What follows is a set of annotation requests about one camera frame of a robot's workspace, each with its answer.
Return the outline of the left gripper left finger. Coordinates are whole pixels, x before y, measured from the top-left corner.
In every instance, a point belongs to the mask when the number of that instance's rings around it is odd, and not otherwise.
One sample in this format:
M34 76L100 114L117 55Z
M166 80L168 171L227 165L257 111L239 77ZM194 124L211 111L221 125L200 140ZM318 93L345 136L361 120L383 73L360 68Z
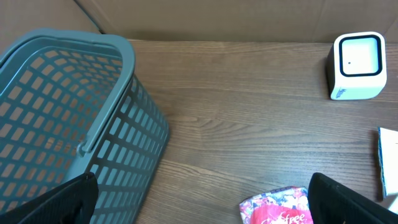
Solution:
M98 195L94 173L85 172L1 215L1 224L89 224Z

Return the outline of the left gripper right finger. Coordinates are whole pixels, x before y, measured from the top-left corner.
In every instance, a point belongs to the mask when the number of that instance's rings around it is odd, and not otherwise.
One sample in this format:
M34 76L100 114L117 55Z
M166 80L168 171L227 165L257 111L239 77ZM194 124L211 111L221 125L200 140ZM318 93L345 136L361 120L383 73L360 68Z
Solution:
M316 172L308 186L314 224L397 224L397 214Z

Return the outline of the red purple pad pack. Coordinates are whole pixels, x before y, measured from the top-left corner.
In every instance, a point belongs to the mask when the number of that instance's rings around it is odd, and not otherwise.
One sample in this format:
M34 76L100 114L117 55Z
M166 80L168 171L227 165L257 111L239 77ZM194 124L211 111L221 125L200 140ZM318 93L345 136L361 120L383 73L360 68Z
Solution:
M239 204L244 224L313 224L305 187L284 187Z

